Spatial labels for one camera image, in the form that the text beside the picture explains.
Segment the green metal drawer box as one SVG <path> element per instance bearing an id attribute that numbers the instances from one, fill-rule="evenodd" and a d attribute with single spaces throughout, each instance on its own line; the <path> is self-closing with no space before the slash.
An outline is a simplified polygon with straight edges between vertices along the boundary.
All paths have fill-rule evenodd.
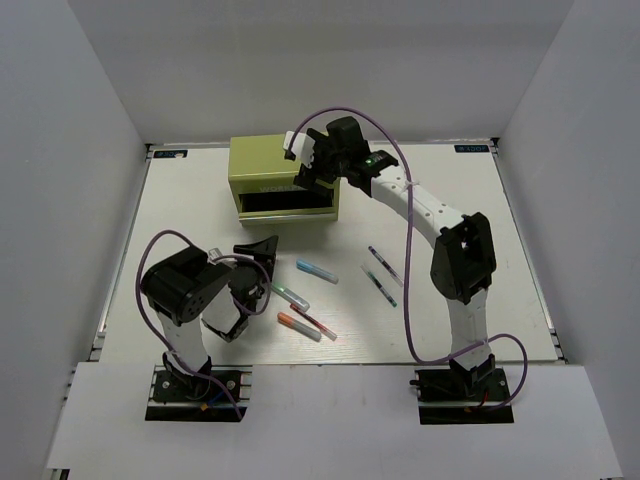
<path id="1" fill-rule="evenodd" d="M 340 187 L 323 196 L 294 184 L 300 163 L 284 158 L 285 136 L 233 137 L 228 184 L 239 222 L 247 226 L 335 221 Z"/>

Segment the blue highlighter marker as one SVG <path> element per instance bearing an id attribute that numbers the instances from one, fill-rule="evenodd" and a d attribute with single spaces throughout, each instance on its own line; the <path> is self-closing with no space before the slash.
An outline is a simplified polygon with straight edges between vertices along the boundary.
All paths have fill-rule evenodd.
<path id="1" fill-rule="evenodd" d="M 331 284 L 337 284 L 339 282 L 339 278 L 335 274 L 327 270 L 324 270 L 312 263 L 309 263 L 303 259 L 296 260 L 296 268 L 304 273 L 313 275 Z"/>

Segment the orange highlighter marker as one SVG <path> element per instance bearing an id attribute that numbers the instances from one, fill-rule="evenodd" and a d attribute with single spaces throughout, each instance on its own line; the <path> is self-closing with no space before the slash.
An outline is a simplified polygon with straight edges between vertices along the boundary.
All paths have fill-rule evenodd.
<path id="1" fill-rule="evenodd" d="M 284 325 L 287 328 L 294 330 L 315 342 L 319 342 L 321 340 L 322 335 L 319 331 L 304 325 L 303 323 L 295 320 L 293 317 L 285 314 L 284 312 L 279 312 L 277 314 L 277 320 L 281 325 Z"/>

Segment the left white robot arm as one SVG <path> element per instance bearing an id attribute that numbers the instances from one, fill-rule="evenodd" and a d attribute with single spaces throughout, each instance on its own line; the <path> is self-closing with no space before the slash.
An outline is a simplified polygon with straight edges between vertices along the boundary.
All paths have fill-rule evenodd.
<path id="1" fill-rule="evenodd" d="M 224 341 L 235 340 L 249 318 L 268 306 L 279 237 L 233 247 L 229 255 L 211 257 L 187 243 L 187 247 L 136 273 L 136 301 L 146 299 L 160 320 L 154 333 L 166 346 L 165 367 L 176 372 L 177 387 L 188 398 L 199 399 L 211 387 L 211 359 L 202 337 L 201 315 L 215 308 L 215 316 L 237 316 L 223 332 L 209 330 Z"/>

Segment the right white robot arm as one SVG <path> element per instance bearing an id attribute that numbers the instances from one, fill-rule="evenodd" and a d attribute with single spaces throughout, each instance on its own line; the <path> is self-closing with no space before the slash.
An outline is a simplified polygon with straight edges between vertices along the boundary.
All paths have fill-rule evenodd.
<path id="1" fill-rule="evenodd" d="M 397 155 L 372 150 L 351 116 L 330 122 L 324 132 L 289 131 L 283 149 L 286 159 L 301 164 L 295 185 L 324 194 L 329 184 L 344 178 L 400 215 L 407 232 L 421 234 L 432 247 L 430 278 L 449 311 L 451 353 L 445 362 L 452 388 L 463 398 L 477 397 L 495 369 L 486 323 L 496 270 L 488 218 L 465 215 L 438 200 L 412 179 L 408 164 Z"/>

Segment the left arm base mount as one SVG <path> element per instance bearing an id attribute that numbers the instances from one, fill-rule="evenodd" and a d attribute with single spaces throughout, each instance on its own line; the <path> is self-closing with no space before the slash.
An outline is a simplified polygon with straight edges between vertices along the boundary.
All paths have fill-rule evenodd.
<path id="1" fill-rule="evenodd" d="M 214 367 L 211 374 L 225 385 L 244 415 L 251 395 L 252 368 Z M 241 421 L 235 407 L 218 385 L 196 379 L 194 386 L 188 386 L 160 365 L 155 366 L 152 375 L 145 420 L 187 423 Z"/>

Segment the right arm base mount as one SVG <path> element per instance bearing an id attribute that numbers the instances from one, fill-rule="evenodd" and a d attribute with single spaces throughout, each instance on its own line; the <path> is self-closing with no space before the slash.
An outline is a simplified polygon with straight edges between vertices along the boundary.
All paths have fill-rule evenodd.
<path id="1" fill-rule="evenodd" d="M 505 372 L 497 368 L 471 392 L 451 370 L 416 370 L 409 382 L 415 390 L 421 425 L 513 424 L 512 407 L 496 406 L 510 396 Z"/>

